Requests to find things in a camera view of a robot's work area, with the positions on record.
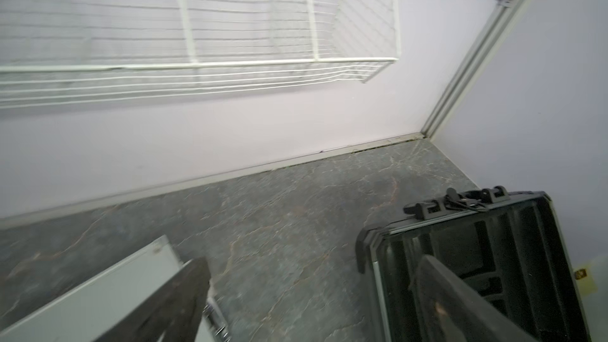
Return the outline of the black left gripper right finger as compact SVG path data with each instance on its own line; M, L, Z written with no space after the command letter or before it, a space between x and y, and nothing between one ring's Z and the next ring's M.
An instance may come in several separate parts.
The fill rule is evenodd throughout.
M533 341L435 257L424 255L413 283L429 341Z

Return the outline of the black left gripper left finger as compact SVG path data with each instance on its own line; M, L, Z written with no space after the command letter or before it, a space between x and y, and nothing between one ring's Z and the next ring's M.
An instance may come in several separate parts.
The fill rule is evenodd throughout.
M211 287L210 279L207 259L191 260L98 340L196 340Z

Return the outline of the silver aluminium poker case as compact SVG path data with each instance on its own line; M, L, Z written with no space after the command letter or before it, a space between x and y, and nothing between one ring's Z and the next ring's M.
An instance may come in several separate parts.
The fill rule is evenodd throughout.
M4 329L1 340L95 341L188 265L160 237Z

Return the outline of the dark grey poker case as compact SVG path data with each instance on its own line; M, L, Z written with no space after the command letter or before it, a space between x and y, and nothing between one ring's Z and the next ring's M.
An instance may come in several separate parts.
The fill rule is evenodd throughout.
M539 341L591 338L554 203L502 186L405 206L402 218L365 226L356 239L373 341L429 341L415 286L431 256L496 311Z

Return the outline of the aluminium frame corner post right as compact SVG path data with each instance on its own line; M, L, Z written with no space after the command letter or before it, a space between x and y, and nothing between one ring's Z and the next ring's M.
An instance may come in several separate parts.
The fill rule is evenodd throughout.
M508 26L515 20L516 14L526 0L499 0L496 8L487 20L484 28L473 42L459 68L446 87L446 90L421 129L426 139L432 138L447 119L456 102L465 89L473 82L483 63L499 44Z

